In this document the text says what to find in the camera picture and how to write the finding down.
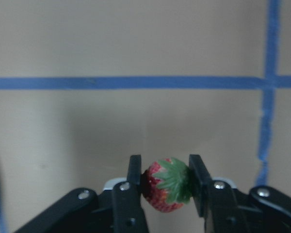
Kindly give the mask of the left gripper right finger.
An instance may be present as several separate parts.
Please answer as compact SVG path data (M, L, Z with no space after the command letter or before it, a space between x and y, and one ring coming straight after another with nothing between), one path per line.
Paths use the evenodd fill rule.
M207 233L291 233L291 197L265 185L248 194L212 178L200 155L189 156L192 194Z

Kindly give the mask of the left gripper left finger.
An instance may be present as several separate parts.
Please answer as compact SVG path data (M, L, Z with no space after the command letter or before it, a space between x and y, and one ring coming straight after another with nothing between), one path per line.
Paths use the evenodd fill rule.
M76 188L20 227L18 233L147 233L141 206L141 156L129 159L127 177L97 194Z

